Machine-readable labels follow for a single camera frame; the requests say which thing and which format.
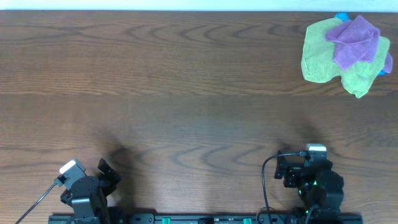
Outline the purple microfiber cloth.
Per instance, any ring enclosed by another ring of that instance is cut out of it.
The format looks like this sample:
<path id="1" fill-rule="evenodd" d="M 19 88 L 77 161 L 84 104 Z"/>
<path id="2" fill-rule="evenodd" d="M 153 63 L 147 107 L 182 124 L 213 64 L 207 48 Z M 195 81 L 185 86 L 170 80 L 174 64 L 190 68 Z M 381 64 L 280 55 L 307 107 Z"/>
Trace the purple microfiber cloth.
<path id="1" fill-rule="evenodd" d="M 333 60 L 342 70 L 347 70 L 357 62 L 373 62 L 380 33 L 363 16 L 357 16 L 353 21 L 345 21 L 330 29 L 325 38 L 335 44 Z"/>

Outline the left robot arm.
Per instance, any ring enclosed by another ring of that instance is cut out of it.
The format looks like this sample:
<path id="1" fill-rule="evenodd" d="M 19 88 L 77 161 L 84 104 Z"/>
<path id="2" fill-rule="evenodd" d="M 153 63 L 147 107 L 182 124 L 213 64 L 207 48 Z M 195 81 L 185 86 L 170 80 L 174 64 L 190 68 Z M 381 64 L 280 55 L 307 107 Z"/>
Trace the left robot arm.
<path id="1" fill-rule="evenodd" d="M 116 190 L 121 176 L 101 158 L 99 174 L 89 176 L 77 159 L 72 159 L 60 168 L 57 184 L 65 186 L 62 203 L 74 211 L 74 223 L 110 223 L 107 196 Z"/>

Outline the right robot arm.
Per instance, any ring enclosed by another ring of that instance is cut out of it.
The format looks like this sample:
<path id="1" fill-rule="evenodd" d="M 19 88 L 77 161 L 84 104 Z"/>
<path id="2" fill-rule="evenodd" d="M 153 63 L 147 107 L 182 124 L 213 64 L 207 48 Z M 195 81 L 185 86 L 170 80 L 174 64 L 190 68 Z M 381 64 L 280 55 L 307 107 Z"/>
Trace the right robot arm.
<path id="1" fill-rule="evenodd" d="M 326 151 L 305 150 L 277 153 L 275 179 L 284 187 L 297 189 L 303 208 L 296 211 L 296 223 L 338 221 L 344 199 L 342 176 L 332 171 Z"/>

